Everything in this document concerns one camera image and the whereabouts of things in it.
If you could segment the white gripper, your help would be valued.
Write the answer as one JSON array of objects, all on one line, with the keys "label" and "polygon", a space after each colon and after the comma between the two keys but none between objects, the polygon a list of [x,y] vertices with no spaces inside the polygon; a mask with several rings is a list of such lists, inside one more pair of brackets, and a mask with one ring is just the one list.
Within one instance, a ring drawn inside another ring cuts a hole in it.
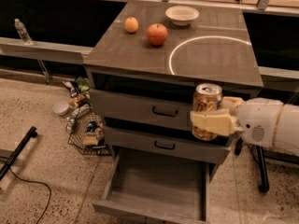
[{"label": "white gripper", "polygon": [[244,102],[240,97],[224,96],[221,109],[191,111],[190,119],[193,126],[207,132],[229,136],[243,131],[240,136],[245,142],[271,147],[283,106],[280,100],[254,98]]}]

